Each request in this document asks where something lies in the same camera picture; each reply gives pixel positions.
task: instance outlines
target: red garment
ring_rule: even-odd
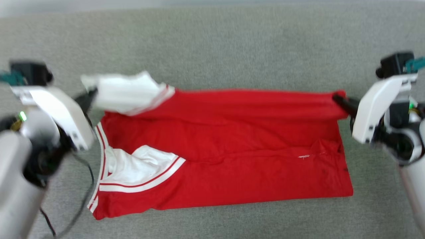
[[[176,90],[131,117],[106,112],[88,207],[100,220],[150,208],[352,196],[337,124],[346,117],[332,93],[248,90]]]

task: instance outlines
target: green light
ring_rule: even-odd
[[[25,112],[23,112],[23,111],[19,112],[19,118],[21,118],[22,121],[26,121]]]

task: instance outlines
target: gray fabric surface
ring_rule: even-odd
[[[425,54],[423,3],[287,4],[173,8],[49,15],[0,20],[0,68],[9,59],[41,59],[68,94],[81,74],[148,70],[182,89],[345,89],[361,97],[376,81],[381,57],[397,50]],[[425,100],[424,74],[413,90]],[[1,87],[1,114],[19,103]],[[102,112],[91,113],[98,122]],[[149,210],[96,221],[88,210],[66,238],[419,238],[394,163],[357,144],[340,122],[354,196]],[[95,172],[96,144],[81,154]],[[66,160],[43,207],[57,231],[77,211],[87,168]],[[31,239],[50,232],[41,216]]]

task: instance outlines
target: black cable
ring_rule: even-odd
[[[42,208],[40,208],[41,214],[43,214],[44,219],[46,220],[47,225],[49,226],[50,230],[52,231],[53,237],[56,238],[56,231],[54,231],[52,224],[50,223],[49,217],[44,212]]]
[[[81,216],[81,213],[82,213],[82,211],[83,211],[83,209],[84,209],[84,207],[85,207],[85,205],[87,203],[88,197],[90,196],[90,193],[92,192],[92,190],[94,188],[94,176],[93,176],[93,171],[91,170],[90,164],[87,161],[85,161],[84,159],[82,159],[80,156],[76,155],[76,154],[74,154],[74,157],[75,157],[75,159],[78,162],[80,162],[80,163],[82,163],[82,164],[84,164],[84,165],[86,165],[88,167],[88,169],[90,171],[90,176],[91,176],[91,185],[90,185],[90,188],[86,191],[86,193],[84,195],[84,198],[83,198],[83,200],[81,202],[81,206],[80,206],[78,212],[72,218],[72,220],[68,224],[68,226],[66,226],[66,228],[61,233],[59,233],[59,235],[57,235],[57,236],[56,236],[56,232],[54,231],[52,225],[50,224],[49,217],[47,217],[47,215],[44,213],[44,211],[42,211],[42,209],[40,208],[41,213],[43,214],[44,218],[46,219],[47,225],[49,225],[49,228],[52,231],[52,234],[53,234],[53,238],[54,239],[62,238],[64,235],[66,235],[72,229],[72,227],[77,222],[78,218]]]

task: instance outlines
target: robotic arm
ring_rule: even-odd
[[[74,99],[49,85],[44,64],[13,63],[2,80],[25,110],[0,121],[0,238],[26,238],[50,176],[66,154],[89,149],[95,136],[87,118],[96,90]]]
[[[425,104],[411,96],[425,58],[400,52],[381,60],[376,82],[359,100],[334,95],[350,116],[355,140],[381,145],[398,164],[414,218],[425,236]]]

